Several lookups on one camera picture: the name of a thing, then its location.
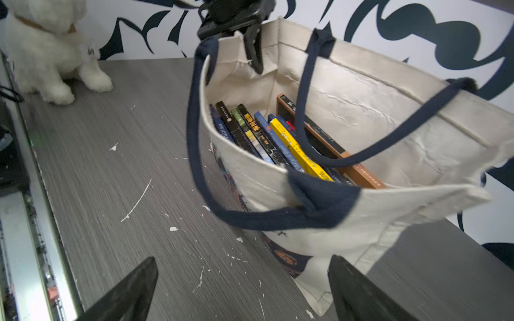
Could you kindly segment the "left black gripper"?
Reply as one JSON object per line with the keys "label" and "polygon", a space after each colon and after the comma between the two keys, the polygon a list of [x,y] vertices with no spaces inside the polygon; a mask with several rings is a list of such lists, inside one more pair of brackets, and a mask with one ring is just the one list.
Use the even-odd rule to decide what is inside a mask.
{"label": "left black gripper", "polygon": [[274,0],[204,1],[199,7],[199,14],[204,11],[207,11],[207,14],[197,35],[200,40],[204,40],[207,37],[246,28],[244,48],[248,63],[257,74],[262,74],[262,23],[269,18],[276,4]]}

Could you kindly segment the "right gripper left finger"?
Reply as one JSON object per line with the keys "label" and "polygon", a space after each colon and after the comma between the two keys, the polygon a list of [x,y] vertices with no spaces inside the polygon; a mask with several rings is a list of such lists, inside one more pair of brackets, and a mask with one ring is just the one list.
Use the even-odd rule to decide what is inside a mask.
{"label": "right gripper left finger", "polygon": [[80,315],[77,321],[146,320],[158,277],[156,259],[148,257]]}

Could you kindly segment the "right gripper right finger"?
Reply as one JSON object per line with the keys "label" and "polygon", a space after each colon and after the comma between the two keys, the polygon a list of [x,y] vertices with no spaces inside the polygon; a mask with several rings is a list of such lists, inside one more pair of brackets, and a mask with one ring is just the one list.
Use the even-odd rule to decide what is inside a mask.
{"label": "right gripper right finger", "polygon": [[332,256],[328,278],[340,320],[416,320],[341,256]]}

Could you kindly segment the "cream canvas tote bag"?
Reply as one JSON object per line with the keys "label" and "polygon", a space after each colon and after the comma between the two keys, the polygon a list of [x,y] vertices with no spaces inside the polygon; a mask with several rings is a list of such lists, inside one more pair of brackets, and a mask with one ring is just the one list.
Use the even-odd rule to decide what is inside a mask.
{"label": "cream canvas tote bag", "polygon": [[[241,33],[198,45],[187,109],[191,173],[214,215],[263,232],[322,316],[334,301],[334,255],[366,273],[406,228],[490,201],[479,175],[513,156],[513,115],[474,95],[471,79],[440,80],[328,30],[278,19],[261,34],[261,74]],[[214,126],[210,108],[218,102],[272,112],[280,94],[385,187],[272,165]]]}

